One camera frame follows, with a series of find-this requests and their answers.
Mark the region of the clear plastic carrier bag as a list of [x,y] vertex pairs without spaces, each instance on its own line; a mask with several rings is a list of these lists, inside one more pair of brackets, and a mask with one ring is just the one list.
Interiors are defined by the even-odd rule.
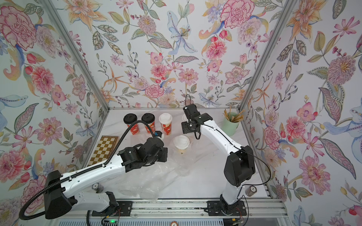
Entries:
[[185,153],[179,153],[173,144],[173,139],[175,137],[173,137],[168,143],[169,156],[171,157],[171,162],[173,163],[173,167],[175,168],[176,173],[179,174],[181,177],[185,177],[191,173],[193,165],[198,160],[199,152],[194,142],[195,139],[187,136],[190,140],[190,146]]

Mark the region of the white lid beige cup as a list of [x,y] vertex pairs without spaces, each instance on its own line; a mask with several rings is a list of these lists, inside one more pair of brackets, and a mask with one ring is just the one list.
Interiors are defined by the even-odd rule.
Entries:
[[185,135],[176,136],[173,139],[173,144],[179,153],[183,154],[190,146],[190,140]]

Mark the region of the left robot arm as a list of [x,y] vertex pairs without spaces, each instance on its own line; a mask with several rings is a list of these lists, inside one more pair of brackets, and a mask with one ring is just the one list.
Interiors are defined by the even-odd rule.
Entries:
[[145,144],[127,147],[116,156],[98,165],[62,175],[58,170],[47,176],[44,194],[46,219],[59,218],[70,211],[95,211],[112,215],[119,204],[112,192],[89,193],[85,189],[103,180],[132,170],[167,161],[168,149],[158,137],[150,137]]

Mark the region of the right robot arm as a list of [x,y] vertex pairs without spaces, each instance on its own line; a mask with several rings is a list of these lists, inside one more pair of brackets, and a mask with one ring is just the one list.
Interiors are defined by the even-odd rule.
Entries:
[[227,184],[220,200],[216,202],[216,207],[221,214],[231,216],[240,210],[239,194],[242,183],[255,174],[253,150],[234,141],[219,128],[209,114],[201,114],[195,104],[185,106],[183,111],[187,118],[187,121],[182,122],[183,134],[193,133],[197,139],[205,136],[227,156],[223,169]]

